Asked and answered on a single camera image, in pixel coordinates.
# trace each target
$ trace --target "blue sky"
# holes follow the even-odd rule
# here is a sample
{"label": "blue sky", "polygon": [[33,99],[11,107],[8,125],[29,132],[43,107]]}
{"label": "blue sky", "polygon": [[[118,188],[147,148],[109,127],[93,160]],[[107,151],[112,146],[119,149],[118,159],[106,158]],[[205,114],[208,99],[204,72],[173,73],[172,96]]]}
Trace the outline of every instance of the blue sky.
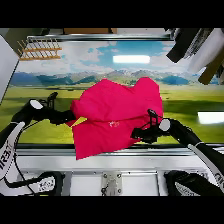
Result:
{"label": "blue sky", "polygon": [[[83,41],[62,42],[58,51],[61,59],[21,61],[17,71],[44,73],[46,75],[75,72],[109,73],[113,70],[134,72],[140,69],[161,72],[186,72],[189,60],[182,59],[177,64],[166,54],[172,49],[170,41]],[[114,55],[148,55],[149,64],[117,64]]]}

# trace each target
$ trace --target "green grass field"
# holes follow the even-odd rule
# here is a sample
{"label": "green grass field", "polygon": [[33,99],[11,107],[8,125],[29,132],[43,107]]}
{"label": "green grass field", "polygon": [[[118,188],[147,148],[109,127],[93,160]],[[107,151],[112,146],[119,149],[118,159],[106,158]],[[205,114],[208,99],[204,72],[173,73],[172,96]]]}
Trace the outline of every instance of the green grass field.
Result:
{"label": "green grass field", "polygon": [[[67,110],[73,99],[82,94],[74,86],[10,87],[0,106],[0,130],[8,125],[12,116],[30,99],[46,99],[52,92],[59,93],[55,106]],[[204,142],[224,142],[224,125],[202,125],[198,122],[198,111],[224,111],[224,89],[222,86],[168,86],[160,85],[165,117],[174,118],[189,126]],[[42,121],[24,132],[20,143],[73,143],[72,131],[67,125],[55,126]],[[160,138],[158,143],[177,143],[171,137]]]}

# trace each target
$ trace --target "pink cloth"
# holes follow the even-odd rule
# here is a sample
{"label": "pink cloth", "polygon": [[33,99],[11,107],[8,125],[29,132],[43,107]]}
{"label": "pink cloth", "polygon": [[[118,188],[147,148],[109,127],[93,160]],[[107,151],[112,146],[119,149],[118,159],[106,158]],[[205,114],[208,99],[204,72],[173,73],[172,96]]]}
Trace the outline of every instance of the pink cloth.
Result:
{"label": "pink cloth", "polygon": [[103,79],[84,91],[71,104],[76,119],[87,118],[72,127],[76,159],[124,149],[140,141],[130,136],[134,128],[149,122],[148,109],[163,116],[159,86],[148,77],[140,78],[133,87]]}

